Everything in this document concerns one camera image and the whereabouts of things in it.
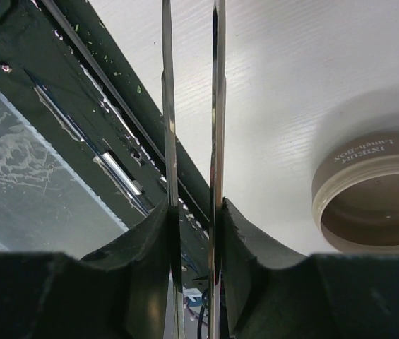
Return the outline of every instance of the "screw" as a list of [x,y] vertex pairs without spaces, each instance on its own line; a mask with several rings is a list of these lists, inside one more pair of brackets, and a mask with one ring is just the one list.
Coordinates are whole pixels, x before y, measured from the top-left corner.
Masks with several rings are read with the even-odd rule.
[[3,72],[5,72],[5,73],[10,73],[13,71],[13,69],[8,64],[5,64],[4,62],[0,62],[0,69],[2,69]]

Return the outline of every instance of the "scratched black surface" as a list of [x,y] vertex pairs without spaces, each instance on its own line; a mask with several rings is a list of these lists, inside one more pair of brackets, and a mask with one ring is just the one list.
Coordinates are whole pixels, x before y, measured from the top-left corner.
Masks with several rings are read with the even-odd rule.
[[[107,31],[102,27],[95,12],[84,1],[61,1],[60,3],[64,6],[64,12],[73,16],[71,20],[78,19],[75,19],[78,23],[73,24],[78,25],[78,31],[82,32],[85,29],[84,34],[88,37],[88,41],[95,46],[95,57],[98,61],[101,60],[101,66],[104,66],[104,70],[110,74],[110,77],[114,72],[127,77],[128,80],[119,81],[115,83],[115,86],[145,127],[146,132],[151,135],[157,147],[163,150],[163,125],[160,112],[144,91],[143,84],[139,83]],[[5,73],[0,69],[0,91],[117,216],[132,228],[143,219],[143,216],[131,207],[125,197],[118,194],[115,185],[92,162],[94,156],[92,151],[83,143],[75,142],[62,130],[52,113],[39,101],[32,89],[33,82],[27,72],[31,72],[47,87],[58,106],[69,114],[93,140],[95,147],[101,151],[109,148],[114,151],[126,170],[143,186],[145,197],[153,205],[165,197],[160,183],[160,173],[157,170],[158,167],[163,171],[162,160],[156,156],[153,149],[146,146],[144,139],[140,138],[141,144],[146,146],[146,150],[155,161],[155,165],[151,164],[141,152],[138,143],[129,139],[120,123],[101,108],[102,96],[85,76],[79,63],[81,57],[69,47],[69,41],[66,38],[60,40],[55,35],[56,29],[49,14],[36,8],[31,1],[20,1],[13,7],[5,20],[0,22],[0,62],[6,62],[13,69],[10,73]],[[107,55],[108,62],[104,61],[102,55]],[[137,90],[136,84],[141,87],[141,91]],[[122,115],[127,122],[128,117],[125,114]],[[129,121],[128,123],[132,131],[139,136],[132,123]],[[140,166],[131,156],[131,152],[135,149],[145,157],[145,165]],[[181,197],[197,220],[205,227],[207,212],[204,211],[207,211],[208,206],[207,185],[183,148],[179,149],[178,160],[179,176],[188,184],[189,189],[192,188],[189,193],[197,197],[196,200],[201,202],[201,208],[204,208],[202,211],[197,209],[197,206],[195,207],[191,202],[190,196],[182,188],[180,189]],[[186,217],[189,213],[191,212],[186,211],[184,215],[181,215],[183,220],[181,236],[182,249],[189,258],[184,262],[184,265],[189,267],[185,273],[186,284],[192,287],[191,280],[207,272],[207,246],[203,231],[199,227],[195,230],[192,227],[195,221]]]

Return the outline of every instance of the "floor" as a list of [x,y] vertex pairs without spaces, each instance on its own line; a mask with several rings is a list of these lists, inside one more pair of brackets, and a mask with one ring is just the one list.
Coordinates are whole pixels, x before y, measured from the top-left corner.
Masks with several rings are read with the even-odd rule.
[[[90,0],[161,108],[161,1]],[[172,1],[177,133],[210,166],[212,0]],[[334,147],[399,129],[399,1],[227,0],[225,195],[303,253],[335,251],[311,216]]]

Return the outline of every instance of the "bolt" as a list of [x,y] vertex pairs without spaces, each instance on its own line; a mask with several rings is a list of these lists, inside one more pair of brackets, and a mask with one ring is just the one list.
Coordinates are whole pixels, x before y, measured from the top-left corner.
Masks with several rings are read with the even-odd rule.
[[5,73],[10,73],[13,71],[13,69],[8,64],[5,64],[3,62],[0,62],[0,69],[2,69]]

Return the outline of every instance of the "black wire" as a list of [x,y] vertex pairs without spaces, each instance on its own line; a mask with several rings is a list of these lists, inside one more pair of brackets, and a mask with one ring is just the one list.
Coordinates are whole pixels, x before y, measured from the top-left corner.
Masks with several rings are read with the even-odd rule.
[[204,321],[204,313],[206,312],[206,308],[208,308],[208,289],[205,289],[202,293],[201,297],[202,306],[199,311],[199,319],[198,319],[198,339],[202,339],[202,324]]

